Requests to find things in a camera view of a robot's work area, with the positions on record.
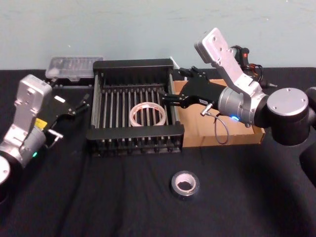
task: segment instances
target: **wall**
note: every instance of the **wall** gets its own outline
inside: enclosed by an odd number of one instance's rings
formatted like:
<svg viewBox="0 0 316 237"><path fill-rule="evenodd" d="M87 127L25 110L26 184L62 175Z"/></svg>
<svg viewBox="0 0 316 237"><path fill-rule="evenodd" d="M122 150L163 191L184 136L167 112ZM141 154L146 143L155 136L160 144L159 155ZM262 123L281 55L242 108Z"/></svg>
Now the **wall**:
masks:
<svg viewBox="0 0 316 237"><path fill-rule="evenodd" d="M57 55L205 68L194 42L214 27L250 62L315 66L315 0L0 0L0 69L45 69Z"/></svg>

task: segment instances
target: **duct tape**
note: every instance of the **duct tape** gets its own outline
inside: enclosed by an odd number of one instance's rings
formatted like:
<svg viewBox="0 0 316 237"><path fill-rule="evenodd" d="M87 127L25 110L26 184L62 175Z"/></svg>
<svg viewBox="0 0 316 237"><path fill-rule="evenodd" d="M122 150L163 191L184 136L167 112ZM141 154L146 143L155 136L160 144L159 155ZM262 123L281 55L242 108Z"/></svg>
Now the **duct tape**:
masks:
<svg viewBox="0 0 316 237"><path fill-rule="evenodd" d="M180 200L191 200L198 193L199 180L190 171L180 171L173 175L171 189L173 194Z"/></svg>

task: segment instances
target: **metal rack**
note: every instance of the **metal rack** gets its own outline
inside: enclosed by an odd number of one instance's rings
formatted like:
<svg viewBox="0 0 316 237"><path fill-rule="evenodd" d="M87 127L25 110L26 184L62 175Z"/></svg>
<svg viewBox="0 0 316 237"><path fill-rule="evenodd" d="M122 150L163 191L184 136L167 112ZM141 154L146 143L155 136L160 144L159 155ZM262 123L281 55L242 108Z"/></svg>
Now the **metal rack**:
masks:
<svg viewBox="0 0 316 237"><path fill-rule="evenodd" d="M93 153L179 152L184 128L179 122L177 109L163 105L160 94L164 91L174 93L172 61L100 61L95 64L91 129L87 132ZM154 126L161 115L151 109L141 110L135 115L142 127L131 126L129 111L146 101L163 106L167 116L164 126Z"/></svg>

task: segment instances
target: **cardboard tray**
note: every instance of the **cardboard tray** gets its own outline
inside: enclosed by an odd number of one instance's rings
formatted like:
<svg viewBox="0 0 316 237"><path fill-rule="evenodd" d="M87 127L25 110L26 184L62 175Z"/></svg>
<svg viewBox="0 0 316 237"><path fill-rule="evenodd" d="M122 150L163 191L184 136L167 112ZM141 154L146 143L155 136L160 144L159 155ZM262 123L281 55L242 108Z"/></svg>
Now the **cardboard tray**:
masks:
<svg viewBox="0 0 316 237"><path fill-rule="evenodd" d="M210 82L226 85L222 79L212 79ZM174 81L176 94L179 94L186 81ZM202 117L202 105L191 105L186 109L178 107L180 122L184 125L183 147L219 146L215 138L214 118ZM211 109L212 114L218 114L217 110ZM263 128L251 126L246 128L241 122L227 116L221 116L229 130L229 142L226 145L260 144L265 136ZM217 121L217 135L221 142L225 142L227 133L220 121Z"/></svg>

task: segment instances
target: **blue led light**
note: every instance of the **blue led light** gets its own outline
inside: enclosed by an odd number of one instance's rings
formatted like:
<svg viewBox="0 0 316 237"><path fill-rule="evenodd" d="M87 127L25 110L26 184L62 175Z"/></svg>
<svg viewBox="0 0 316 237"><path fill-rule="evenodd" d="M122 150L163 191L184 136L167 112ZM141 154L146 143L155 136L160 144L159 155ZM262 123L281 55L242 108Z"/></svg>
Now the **blue led light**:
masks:
<svg viewBox="0 0 316 237"><path fill-rule="evenodd" d="M236 116L231 116L232 119L239 121L239 118L237 118Z"/></svg>

